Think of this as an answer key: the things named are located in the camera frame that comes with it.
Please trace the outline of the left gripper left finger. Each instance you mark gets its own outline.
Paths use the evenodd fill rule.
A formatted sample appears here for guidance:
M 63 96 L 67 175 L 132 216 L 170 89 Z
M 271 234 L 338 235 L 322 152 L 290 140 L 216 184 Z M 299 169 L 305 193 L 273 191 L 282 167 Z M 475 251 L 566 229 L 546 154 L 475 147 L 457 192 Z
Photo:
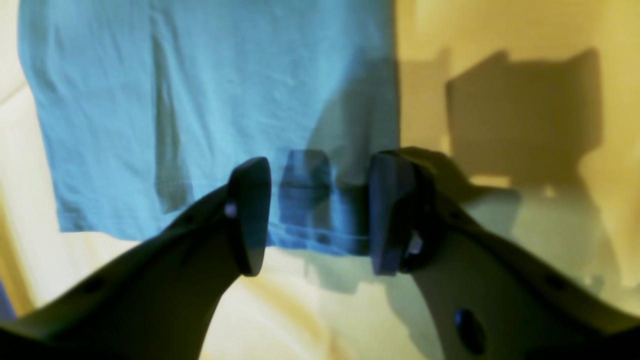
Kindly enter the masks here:
M 196 360 L 218 303 L 263 266 L 269 161 L 236 166 L 165 230 L 1 325 L 3 360 Z

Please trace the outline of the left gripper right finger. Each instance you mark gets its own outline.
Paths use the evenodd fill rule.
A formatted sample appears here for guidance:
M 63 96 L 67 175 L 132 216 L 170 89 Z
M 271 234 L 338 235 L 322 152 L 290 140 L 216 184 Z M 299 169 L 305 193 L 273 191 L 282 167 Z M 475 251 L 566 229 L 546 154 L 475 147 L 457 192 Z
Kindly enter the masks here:
M 639 318 L 483 228 L 437 184 L 436 152 L 369 163 L 375 275 L 409 275 L 447 360 L 637 360 Z

